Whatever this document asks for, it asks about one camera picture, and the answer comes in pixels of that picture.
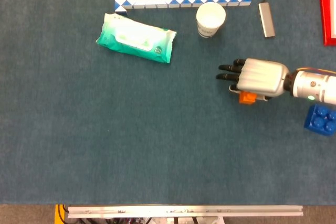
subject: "red tray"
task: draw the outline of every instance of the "red tray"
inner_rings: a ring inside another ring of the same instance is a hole
[[[323,27],[323,42],[325,46],[336,45],[336,39],[331,38],[330,0],[320,0]]]

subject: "robotic hand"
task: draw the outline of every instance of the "robotic hand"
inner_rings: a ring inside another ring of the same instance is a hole
[[[294,97],[308,98],[336,105],[336,77],[302,70],[319,70],[301,68],[290,73],[288,68],[278,62],[257,59],[236,59],[233,65],[220,65],[221,73],[217,79],[236,82],[229,87],[232,92],[249,91],[258,94],[259,100],[269,100],[285,91]]]

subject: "green wet wipes pack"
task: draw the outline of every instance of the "green wet wipes pack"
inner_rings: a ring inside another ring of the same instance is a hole
[[[97,44],[148,60],[169,63],[175,31],[135,22],[118,14],[105,14]]]

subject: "orange block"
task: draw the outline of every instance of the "orange block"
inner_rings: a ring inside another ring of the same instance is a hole
[[[239,103],[252,105],[256,102],[257,94],[247,91],[241,91],[239,94]]]

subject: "paper cup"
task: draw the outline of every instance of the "paper cup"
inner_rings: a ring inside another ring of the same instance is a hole
[[[199,35],[204,38],[214,36],[224,23],[225,17],[224,8],[218,3],[208,2],[201,5],[196,14]]]

